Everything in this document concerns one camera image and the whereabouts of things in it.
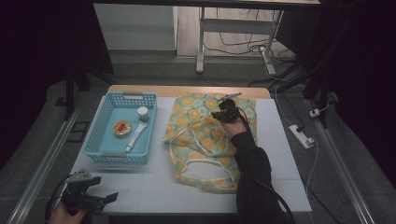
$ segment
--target wooden floor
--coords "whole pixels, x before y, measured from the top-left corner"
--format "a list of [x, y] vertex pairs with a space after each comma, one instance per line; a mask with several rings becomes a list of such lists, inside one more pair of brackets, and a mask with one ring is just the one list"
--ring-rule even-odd
[[[177, 14], [177, 56], [196, 57], [199, 42], [200, 8], [178, 7]], [[213, 7], [207, 7], [205, 9], [206, 18], [271, 21], [273, 19], [273, 14], [273, 10]], [[204, 54], [205, 56], [260, 58], [262, 55], [257, 52], [259, 49], [254, 49], [256, 52], [252, 52], [249, 48], [252, 49], [254, 46], [265, 44], [267, 38], [268, 35], [205, 33]], [[286, 48], [278, 42], [275, 42], [272, 47], [275, 55], [284, 49]], [[282, 56], [293, 56], [293, 53], [282, 51]]]

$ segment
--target yellow lid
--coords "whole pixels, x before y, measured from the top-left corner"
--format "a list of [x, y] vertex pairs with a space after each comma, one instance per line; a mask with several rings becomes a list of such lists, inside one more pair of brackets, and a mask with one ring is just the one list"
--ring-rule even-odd
[[118, 137], [126, 137], [132, 130], [132, 124], [128, 120], [120, 120], [113, 126], [113, 133]]

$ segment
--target yellow floral fabric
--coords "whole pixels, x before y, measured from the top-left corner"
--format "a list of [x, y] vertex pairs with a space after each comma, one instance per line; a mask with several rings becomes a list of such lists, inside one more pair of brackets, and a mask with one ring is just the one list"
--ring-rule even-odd
[[[218, 101], [224, 93], [184, 92], [173, 105], [166, 133], [163, 138], [170, 147], [176, 179], [200, 189], [236, 189], [239, 172], [233, 158], [235, 148], [218, 120], [211, 112], [219, 111]], [[257, 116], [256, 101], [242, 97], [233, 98], [236, 106], [243, 109], [250, 129], [256, 139]], [[215, 163], [230, 177], [203, 179], [198, 176], [184, 175], [189, 162]]]

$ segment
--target black sleeve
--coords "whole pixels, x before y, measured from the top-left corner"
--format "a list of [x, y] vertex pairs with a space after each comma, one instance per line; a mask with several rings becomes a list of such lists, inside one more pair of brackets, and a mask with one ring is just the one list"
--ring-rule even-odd
[[[239, 133], [231, 142], [236, 148], [234, 156], [241, 173], [253, 176], [272, 189], [268, 156], [262, 148], [256, 146], [251, 132]], [[236, 205], [241, 223], [290, 223], [277, 197], [243, 175], [236, 192]]]

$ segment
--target hand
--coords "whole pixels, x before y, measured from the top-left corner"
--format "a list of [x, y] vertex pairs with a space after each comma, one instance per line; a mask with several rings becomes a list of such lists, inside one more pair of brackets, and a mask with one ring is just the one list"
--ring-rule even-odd
[[247, 131], [244, 122], [238, 118], [232, 123], [221, 123], [221, 126], [224, 128], [224, 131], [230, 136], [233, 137], [238, 133], [244, 133]]
[[86, 211], [78, 211], [74, 216], [71, 216], [64, 204], [59, 202], [50, 215], [49, 224], [79, 224], [86, 213]]

